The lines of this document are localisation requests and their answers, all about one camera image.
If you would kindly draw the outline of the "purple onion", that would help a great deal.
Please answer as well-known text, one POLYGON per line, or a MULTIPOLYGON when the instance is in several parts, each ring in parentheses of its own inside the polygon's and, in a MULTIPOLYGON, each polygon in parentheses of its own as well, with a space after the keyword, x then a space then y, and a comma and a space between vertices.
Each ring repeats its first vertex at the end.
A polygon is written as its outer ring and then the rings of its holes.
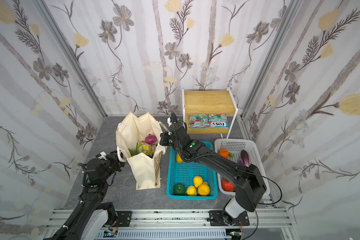
POLYGON ((145 138, 145 142, 149 145, 155 145, 157 143, 158 139, 155 135, 151 135, 149 134, 146 138, 145 138))

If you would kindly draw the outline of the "cream floral grocery tote bag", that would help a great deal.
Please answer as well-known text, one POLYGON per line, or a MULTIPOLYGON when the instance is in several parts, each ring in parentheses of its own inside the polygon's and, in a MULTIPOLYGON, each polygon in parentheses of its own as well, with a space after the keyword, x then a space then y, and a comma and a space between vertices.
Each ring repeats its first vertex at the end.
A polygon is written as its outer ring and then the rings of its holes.
POLYGON ((160 144, 167 128, 151 114, 140 117, 129 113, 116 130, 117 153, 122 162, 129 163, 137 190, 161 187, 160 163, 166 147, 160 144))

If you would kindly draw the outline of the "green snack bag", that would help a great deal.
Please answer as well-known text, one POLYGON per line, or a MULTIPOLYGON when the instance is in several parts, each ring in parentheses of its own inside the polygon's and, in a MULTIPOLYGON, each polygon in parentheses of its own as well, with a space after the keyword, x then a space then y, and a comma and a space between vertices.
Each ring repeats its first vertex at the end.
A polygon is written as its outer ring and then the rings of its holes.
POLYGON ((152 158, 155 154, 157 145, 149 145, 145 142, 138 142, 134 149, 129 149, 131 156, 135 156, 137 154, 143 153, 148 157, 152 158))

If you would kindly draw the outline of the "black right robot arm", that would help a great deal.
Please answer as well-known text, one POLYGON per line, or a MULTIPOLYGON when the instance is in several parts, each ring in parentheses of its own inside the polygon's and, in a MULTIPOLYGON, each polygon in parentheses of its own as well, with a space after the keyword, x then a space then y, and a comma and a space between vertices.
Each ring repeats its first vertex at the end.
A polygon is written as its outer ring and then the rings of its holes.
POLYGON ((257 166, 248 167, 234 163, 211 150, 203 142, 192 140, 184 122, 175 113, 168 118, 167 132, 161 133, 160 144, 170 146, 180 154, 185 163, 199 163, 229 180, 235 187, 235 197, 223 208, 220 219, 225 225, 233 225, 247 211, 254 212, 267 190, 264 177, 257 166))

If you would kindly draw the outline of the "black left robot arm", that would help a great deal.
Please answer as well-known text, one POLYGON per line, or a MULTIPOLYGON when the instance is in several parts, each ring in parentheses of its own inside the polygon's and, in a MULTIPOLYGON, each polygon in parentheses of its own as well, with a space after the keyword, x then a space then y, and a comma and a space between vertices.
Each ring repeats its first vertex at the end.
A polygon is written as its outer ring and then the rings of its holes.
POLYGON ((104 203, 103 199, 112 185, 108 179, 114 178, 125 162, 113 151, 102 152, 86 164, 79 164, 84 174, 79 203, 50 240, 94 240, 103 226, 112 227, 120 220, 113 203, 104 203))

